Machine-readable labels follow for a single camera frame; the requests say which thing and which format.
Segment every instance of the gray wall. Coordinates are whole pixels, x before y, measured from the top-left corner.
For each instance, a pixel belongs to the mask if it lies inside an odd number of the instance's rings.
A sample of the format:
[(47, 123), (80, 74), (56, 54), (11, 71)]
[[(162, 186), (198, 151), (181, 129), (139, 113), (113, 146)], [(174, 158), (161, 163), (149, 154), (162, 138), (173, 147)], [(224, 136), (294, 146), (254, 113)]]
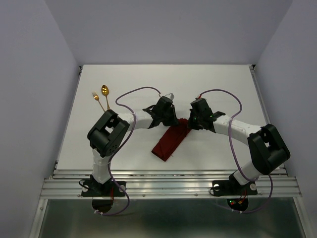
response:
[(256, 63), (291, 0), (46, 0), (84, 63)]
[(0, 1), (0, 236), (28, 237), (78, 64), (42, 0)]
[(298, 179), (317, 225), (317, 1), (294, 0), (256, 67), (272, 123), (291, 151), (288, 172)]

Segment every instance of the utensil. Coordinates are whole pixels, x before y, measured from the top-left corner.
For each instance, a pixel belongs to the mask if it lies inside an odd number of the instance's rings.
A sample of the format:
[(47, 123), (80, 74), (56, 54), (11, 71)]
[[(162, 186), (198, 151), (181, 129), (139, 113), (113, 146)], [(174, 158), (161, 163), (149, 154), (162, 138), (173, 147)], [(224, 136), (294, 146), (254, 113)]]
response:
[(103, 111), (105, 112), (104, 107), (101, 105), (101, 103), (100, 103), (100, 101), (99, 101), (99, 96), (98, 96), (98, 94), (97, 94), (96, 92), (92, 92), (92, 93), (93, 93), (94, 99), (99, 102), (101, 108), (102, 108)]
[(109, 107), (109, 102), (108, 102), (108, 95), (109, 95), (109, 89), (108, 89), (108, 87), (105, 86), (105, 85), (103, 85), (103, 86), (101, 87), (101, 92), (102, 92), (102, 94), (106, 97), (106, 100), (107, 100), (107, 110), (109, 110), (110, 107)]

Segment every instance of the red cloth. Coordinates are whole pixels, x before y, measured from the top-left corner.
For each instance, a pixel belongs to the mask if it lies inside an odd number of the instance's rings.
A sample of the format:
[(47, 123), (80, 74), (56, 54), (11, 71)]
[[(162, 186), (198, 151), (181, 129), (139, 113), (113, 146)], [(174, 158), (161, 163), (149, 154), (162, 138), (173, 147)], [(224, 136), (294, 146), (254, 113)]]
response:
[(187, 127), (187, 119), (179, 119), (179, 122), (180, 125), (171, 126), (165, 132), (165, 134), (152, 150), (152, 153), (158, 156), (163, 161), (166, 161), (172, 155), (179, 144), (191, 131), (191, 129)]

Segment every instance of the dark red towel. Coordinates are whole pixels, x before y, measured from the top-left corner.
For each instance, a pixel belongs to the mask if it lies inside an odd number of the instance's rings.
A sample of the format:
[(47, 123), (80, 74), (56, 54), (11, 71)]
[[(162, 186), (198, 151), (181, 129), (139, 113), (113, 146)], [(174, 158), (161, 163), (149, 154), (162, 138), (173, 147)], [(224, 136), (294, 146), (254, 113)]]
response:
[(171, 126), (157, 145), (153, 148), (152, 153), (158, 156), (160, 159), (166, 161), (172, 153), (176, 150), (179, 144), (191, 131), (187, 128), (188, 120), (179, 119), (180, 125)]

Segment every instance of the white table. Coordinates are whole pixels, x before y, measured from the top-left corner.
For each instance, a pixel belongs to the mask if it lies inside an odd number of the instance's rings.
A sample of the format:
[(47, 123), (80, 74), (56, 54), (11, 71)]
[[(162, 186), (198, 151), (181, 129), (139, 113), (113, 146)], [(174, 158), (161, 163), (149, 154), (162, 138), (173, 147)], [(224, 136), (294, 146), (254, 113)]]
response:
[[(82, 70), (67, 130), (58, 159), (57, 171), (91, 170), (92, 149), (87, 133), (102, 115), (92, 96), (96, 91), (106, 108), (101, 86), (108, 86), (110, 107), (117, 113), (128, 111), (114, 101), (121, 94), (142, 86), (158, 88), (162, 93), (173, 93), (178, 118), (189, 117), (190, 103), (208, 89), (225, 89), (242, 102), (242, 113), (236, 119), (246, 123), (265, 125), (256, 88), (248, 65), (85, 65)], [(211, 109), (233, 115), (239, 105), (231, 96), (212, 92), (204, 95)], [(122, 98), (121, 102), (133, 110), (141, 110), (158, 100), (154, 90), (146, 89)], [(210, 131), (192, 130), (166, 161), (151, 153), (166, 132), (160, 125), (153, 129), (136, 130), (130, 141), (114, 157), (113, 170), (235, 170), (228, 137)], [(249, 148), (234, 141), (240, 164), (251, 159)]]

